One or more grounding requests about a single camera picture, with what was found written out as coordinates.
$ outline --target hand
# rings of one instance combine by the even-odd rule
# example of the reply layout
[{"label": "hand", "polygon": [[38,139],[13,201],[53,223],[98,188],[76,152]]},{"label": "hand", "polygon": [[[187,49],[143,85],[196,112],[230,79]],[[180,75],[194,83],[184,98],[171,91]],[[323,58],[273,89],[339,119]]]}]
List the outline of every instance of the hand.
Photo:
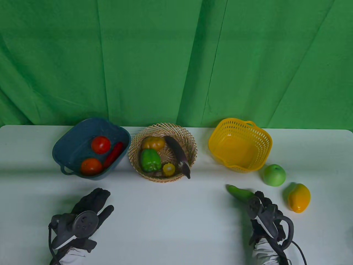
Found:
[{"label": "hand", "polygon": [[[255,196],[257,196],[261,202],[264,208],[266,209],[270,204],[273,204],[272,201],[269,198],[266,198],[262,192],[255,192]],[[278,206],[276,204],[273,204],[276,207],[276,213],[283,215],[283,213],[278,210]],[[281,220],[274,220],[274,224],[276,225],[276,228],[278,230],[278,237],[277,237],[277,242],[282,241],[283,239],[286,238],[286,233],[283,230],[283,226],[280,224]],[[261,238],[269,238],[269,235],[265,232],[265,230],[262,228],[262,226],[257,222],[257,220],[251,220],[252,223],[252,231],[253,234],[251,236],[249,244],[251,245],[253,242],[257,244]]]},{"label": "hand", "polygon": [[[276,214],[277,215],[283,215],[283,213],[278,210],[278,206],[276,204],[273,204],[272,201],[269,198],[266,198],[264,194],[260,191],[255,192],[255,196],[257,196],[260,200],[264,208],[266,209],[270,204],[272,204],[275,209],[276,209]],[[252,223],[252,231],[253,234],[250,238],[249,244],[253,244],[254,246],[259,242],[260,239],[266,238],[270,246],[273,248],[273,250],[278,254],[279,256],[279,264],[287,265],[287,257],[282,250],[282,248],[278,245],[278,242],[284,240],[286,238],[286,233],[283,230],[283,226],[280,224],[281,220],[276,219],[273,221],[275,224],[277,230],[278,230],[278,236],[277,238],[271,238],[266,231],[262,228],[262,226],[257,222],[257,220],[251,220]]]},{"label": "hand", "polygon": [[[107,190],[103,190],[101,188],[97,188],[92,191],[90,194],[84,196],[72,209],[71,213],[80,214],[84,211],[94,211],[96,214],[103,208],[106,203],[108,197],[110,196],[110,192]],[[114,207],[112,205],[107,206],[99,215],[98,215],[98,226],[97,229],[102,225],[102,223],[109,217],[109,215],[114,211]],[[95,248],[97,242],[88,239],[91,237],[95,231],[86,238],[77,238],[70,241],[68,244],[63,246],[58,250],[56,254],[57,260],[62,259],[67,251],[74,247],[79,249],[85,249],[89,253],[92,249]],[[50,262],[50,265],[57,264],[54,259]]]}]

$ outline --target green cloth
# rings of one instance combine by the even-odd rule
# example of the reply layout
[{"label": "green cloth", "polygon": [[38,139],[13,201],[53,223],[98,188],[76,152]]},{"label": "green cloth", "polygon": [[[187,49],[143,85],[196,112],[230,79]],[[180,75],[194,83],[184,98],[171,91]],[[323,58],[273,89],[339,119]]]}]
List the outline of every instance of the green cloth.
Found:
[{"label": "green cloth", "polygon": [[352,0],[0,0],[0,126],[353,129]]}]

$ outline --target yellow mango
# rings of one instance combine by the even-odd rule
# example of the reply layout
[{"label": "yellow mango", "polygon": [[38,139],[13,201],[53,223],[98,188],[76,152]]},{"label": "yellow mango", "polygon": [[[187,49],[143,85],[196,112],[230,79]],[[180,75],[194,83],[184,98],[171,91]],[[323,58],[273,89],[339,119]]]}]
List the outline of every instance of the yellow mango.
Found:
[{"label": "yellow mango", "polygon": [[296,213],[302,213],[310,203],[309,189],[303,184],[297,184],[288,196],[289,207]]}]

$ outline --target green chili pepper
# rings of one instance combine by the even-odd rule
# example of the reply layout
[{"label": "green chili pepper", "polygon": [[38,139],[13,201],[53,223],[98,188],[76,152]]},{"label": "green chili pepper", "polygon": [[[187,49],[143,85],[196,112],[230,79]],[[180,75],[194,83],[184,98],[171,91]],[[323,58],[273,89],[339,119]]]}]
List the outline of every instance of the green chili pepper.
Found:
[{"label": "green chili pepper", "polygon": [[239,189],[233,185],[226,185],[226,189],[231,195],[244,203],[247,203],[250,198],[255,196],[255,194],[253,194],[251,191],[246,189]]},{"label": "green chili pepper", "polygon": [[145,172],[160,170],[162,167],[161,157],[154,149],[145,149],[141,153],[141,166]]}]

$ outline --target red chili pepper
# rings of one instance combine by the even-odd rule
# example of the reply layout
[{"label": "red chili pepper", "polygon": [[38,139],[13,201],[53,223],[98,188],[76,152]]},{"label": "red chili pepper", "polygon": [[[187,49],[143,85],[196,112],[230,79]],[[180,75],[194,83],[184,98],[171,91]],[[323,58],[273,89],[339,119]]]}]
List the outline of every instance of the red chili pepper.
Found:
[{"label": "red chili pepper", "polygon": [[121,155],[121,153],[124,151],[124,144],[122,142],[118,142],[112,152],[108,155],[107,159],[104,162],[103,168],[106,169],[110,167],[113,162]]}]

